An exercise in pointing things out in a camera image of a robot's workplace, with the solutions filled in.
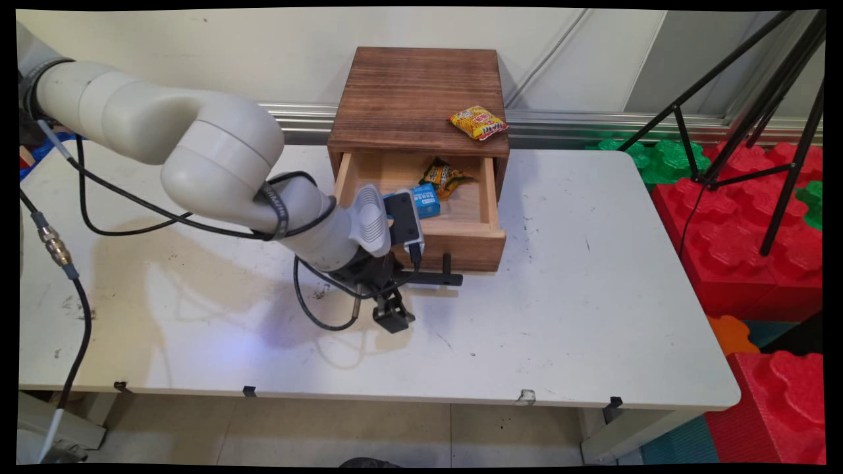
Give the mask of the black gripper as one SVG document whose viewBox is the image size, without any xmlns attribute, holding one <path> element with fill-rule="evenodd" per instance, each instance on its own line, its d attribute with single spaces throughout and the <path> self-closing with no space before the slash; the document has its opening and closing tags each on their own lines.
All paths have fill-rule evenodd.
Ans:
<svg viewBox="0 0 843 474">
<path fill-rule="evenodd" d="M 403 270 L 404 266 L 394 252 L 385 256 L 372 256 L 359 251 L 349 264 L 327 276 L 340 287 L 355 293 L 355 299 L 358 295 L 371 299 L 371 294 L 400 283 Z M 410 324 L 416 320 L 416 316 L 404 306 L 402 294 L 397 288 L 383 291 L 381 304 L 373 309 L 371 316 L 375 323 L 391 334 L 409 329 Z"/>
</svg>

